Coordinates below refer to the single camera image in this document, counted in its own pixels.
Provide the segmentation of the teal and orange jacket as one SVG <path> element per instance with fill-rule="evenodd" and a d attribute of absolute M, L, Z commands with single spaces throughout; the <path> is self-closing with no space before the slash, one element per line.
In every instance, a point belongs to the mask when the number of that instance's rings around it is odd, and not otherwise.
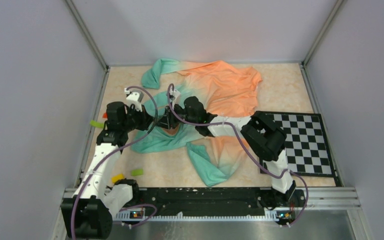
<path fill-rule="evenodd" d="M 180 91 L 179 102 L 196 97 L 207 113 L 224 117 L 247 117 L 258 106 L 258 85 L 262 81 L 253 67 L 236 68 L 224 61 L 187 62 L 170 58 L 158 59 L 141 78 L 146 89 L 159 89 L 162 75 L 178 73 L 184 77 L 175 87 Z M 131 149 L 139 154 L 150 154 L 186 148 L 187 155 L 203 183 L 212 187 L 228 180 L 248 157 L 244 151 L 247 143 L 235 136 L 209 138 L 213 154 L 204 145 L 192 121 L 181 124 L 176 133 L 167 133 L 161 127 L 152 132 L 137 133 Z"/>

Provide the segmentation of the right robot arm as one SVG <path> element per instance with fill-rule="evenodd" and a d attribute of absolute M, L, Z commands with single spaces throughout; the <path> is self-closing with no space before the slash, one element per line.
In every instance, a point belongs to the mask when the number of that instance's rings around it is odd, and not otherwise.
<path fill-rule="evenodd" d="M 261 199 L 261 204 L 273 210 L 287 206 L 294 198 L 296 182 L 288 169 L 286 156 L 286 133 L 267 114 L 256 111 L 245 117 L 225 117 L 210 113 L 197 97 L 184 100 L 183 106 L 172 100 L 157 120 L 157 126 L 171 130 L 179 124 L 194 126 L 204 137 L 236 137 L 248 154 L 253 151 L 253 161 L 271 176 L 272 196 Z"/>

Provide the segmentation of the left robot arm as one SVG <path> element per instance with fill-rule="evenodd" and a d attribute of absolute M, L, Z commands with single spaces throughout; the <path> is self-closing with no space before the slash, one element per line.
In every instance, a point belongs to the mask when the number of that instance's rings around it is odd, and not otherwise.
<path fill-rule="evenodd" d="M 128 134 L 134 130 L 149 134 L 156 126 L 158 110 L 150 115 L 144 105 L 116 101 L 106 106 L 105 116 L 92 162 L 72 197 L 63 198 L 60 206 L 67 236 L 72 240 L 107 239 L 121 208 L 140 202 L 141 194 L 131 184 L 117 184 L 109 193 L 106 188 L 123 150 L 136 143 L 128 141 Z"/>

